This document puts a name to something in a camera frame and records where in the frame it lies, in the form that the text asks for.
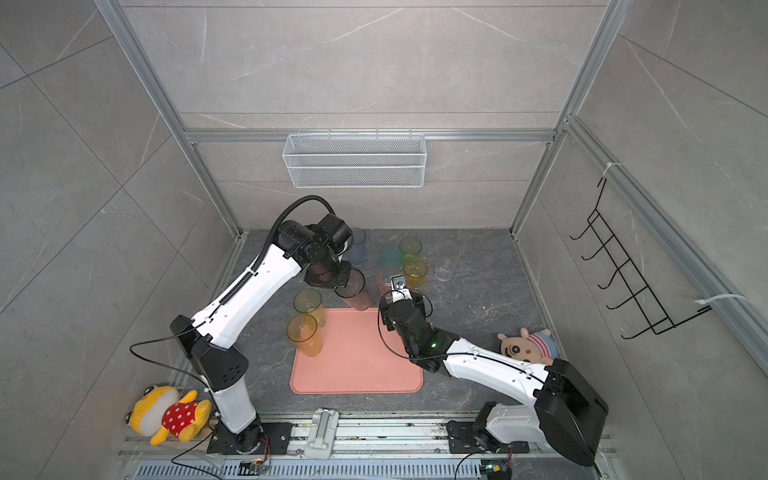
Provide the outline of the tall dark grey glass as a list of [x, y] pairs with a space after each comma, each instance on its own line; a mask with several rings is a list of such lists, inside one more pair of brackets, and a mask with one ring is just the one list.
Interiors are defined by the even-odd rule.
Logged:
[[363, 273], [351, 268], [349, 277], [344, 286], [336, 287], [334, 292], [349, 307], [357, 311], [365, 311], [371, 305], [371, 299], [367, 291], [366, 280]]

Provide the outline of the tall blue glass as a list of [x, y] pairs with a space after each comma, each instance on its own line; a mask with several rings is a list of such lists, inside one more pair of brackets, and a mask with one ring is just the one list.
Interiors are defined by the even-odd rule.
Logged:
[[349, 261], [353, 267], [362, 267], [367, 260], [367, 233], [360, 228], [352, 229], [350, 246], [344, 253], [344, 259]]

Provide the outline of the tall green glass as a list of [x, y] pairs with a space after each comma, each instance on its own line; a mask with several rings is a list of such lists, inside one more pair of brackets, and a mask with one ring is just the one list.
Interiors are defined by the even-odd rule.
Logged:
[[300, 314], [312, 316], [319, 329], [326, 326], [323, 297], [319, 290], [309, 288], [299, 291], [293, 298], [293, 308]]

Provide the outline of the tall yellow glass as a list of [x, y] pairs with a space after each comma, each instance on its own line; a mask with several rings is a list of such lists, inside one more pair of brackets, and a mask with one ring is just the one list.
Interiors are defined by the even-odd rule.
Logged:
[[286, 327], [287, 338], [306, 356], [316, 357], [323, 349], [317, 320], [308, 314], [292, 318]]

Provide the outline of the pink tray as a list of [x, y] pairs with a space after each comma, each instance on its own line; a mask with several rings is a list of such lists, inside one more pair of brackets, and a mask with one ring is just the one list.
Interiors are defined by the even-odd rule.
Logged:
[[320, 353], [295, 355], [294, 393], [411, 394], [422, 388], [422, 370], [407, 360], [400, 337], [380, 324], [376, 309], [327, 308], [325, 315]]

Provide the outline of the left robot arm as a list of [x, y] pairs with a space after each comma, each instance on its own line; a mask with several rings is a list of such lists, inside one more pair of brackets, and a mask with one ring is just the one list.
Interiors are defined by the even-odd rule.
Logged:
[[191, 363], [189, 376], [199, 381], [210, 397], [196, 391], [151, 386], [126, 417], [127, 425], [149, 438], [152, 445], [168, 437], [188, 442], [218, 419], [215, 434], [228, 438], [236, 451], [251, 453], [264, 439], [260, 417], [244, 380], [249, 361], [235, 343], [256, 313], [280, 288], [298, 274], [318, 288], [343, 287], [351, 272], [343, 253], [351, 245], [352, 230], [333, 209], [316, 224], [290, 219], [299, 206], [316, 201], [307, 195], [291, 203], [273, 223], [256, 259], [209, 305], [192, 317], [177, 316], [171, 336]]

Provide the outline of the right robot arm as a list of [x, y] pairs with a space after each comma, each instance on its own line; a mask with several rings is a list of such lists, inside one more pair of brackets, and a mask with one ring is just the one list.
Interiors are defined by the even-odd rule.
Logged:
[[574, 365], [564, 359], [530, 363], [478, 347], [427, 319], [430, 303], [390, 279], [391, 290], [378, 306], [379, 331], [394, 331], [404, 358], [429, 372], [479, 383], [514, 400], [488, 402], [473, 424], [481, 447], [495, 451], [515, 442], [547, 444], [562, 457], [593, 467], [609, 412], [608, 404]]

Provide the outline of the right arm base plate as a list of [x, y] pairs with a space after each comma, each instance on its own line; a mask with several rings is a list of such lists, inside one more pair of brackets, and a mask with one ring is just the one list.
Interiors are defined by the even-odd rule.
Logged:
[[453, 454], [468, 453], [511, 453], [527, 454], [530, 446], [527, 442], [502, 444], [488, 433], [476, 430], [472, 422], [450, 420], [446, 424], [449, 451]]

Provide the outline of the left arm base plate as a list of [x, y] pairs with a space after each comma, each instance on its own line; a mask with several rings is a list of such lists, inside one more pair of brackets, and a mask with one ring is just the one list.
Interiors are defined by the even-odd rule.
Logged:
[[293, 424], [290, 422], [259, 423], [234, 434], [217, 424], [207, 447], [208, 454], [263, 455], [269, 447], [271, 455], [284, 455], [288, 450]]

